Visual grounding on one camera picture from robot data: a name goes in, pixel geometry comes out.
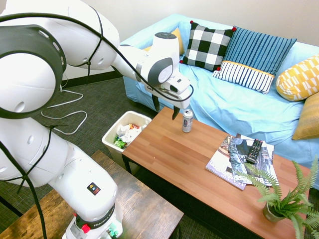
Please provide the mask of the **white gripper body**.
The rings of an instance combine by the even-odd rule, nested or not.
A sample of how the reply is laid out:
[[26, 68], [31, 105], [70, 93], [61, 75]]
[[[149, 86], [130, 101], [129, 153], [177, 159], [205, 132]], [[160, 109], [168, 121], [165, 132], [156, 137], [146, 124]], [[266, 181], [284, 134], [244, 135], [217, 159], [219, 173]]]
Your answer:
[[189, 98], [192, 95], [190, 80], [182, 74], [170, 77], [157, 87], [145, 85], [145, 89], [180, 109], [186, 109], [189, 106]]

